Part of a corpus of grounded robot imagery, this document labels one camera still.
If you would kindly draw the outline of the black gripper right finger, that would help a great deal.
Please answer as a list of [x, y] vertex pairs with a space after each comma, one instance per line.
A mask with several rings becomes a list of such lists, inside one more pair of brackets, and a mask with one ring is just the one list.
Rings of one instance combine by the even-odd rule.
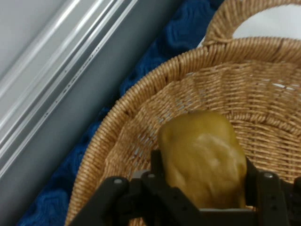
[[292, 183], [278, 174], [257, 169], [247, 159], [246, 204], [256, 208], [259, 226], [299, 226], [301, 224], [301, 178]]

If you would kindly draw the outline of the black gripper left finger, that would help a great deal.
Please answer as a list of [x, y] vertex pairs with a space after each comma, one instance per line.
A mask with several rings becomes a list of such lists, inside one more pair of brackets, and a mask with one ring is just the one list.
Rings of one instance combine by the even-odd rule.
[[159, 150], [151, 169], [138, 178], [108, 177], [77, 215], [79, 226], [127, 226], [141, 218], [147, 226], [199, 226], [200, 212], [178, 189], [167, 185]]

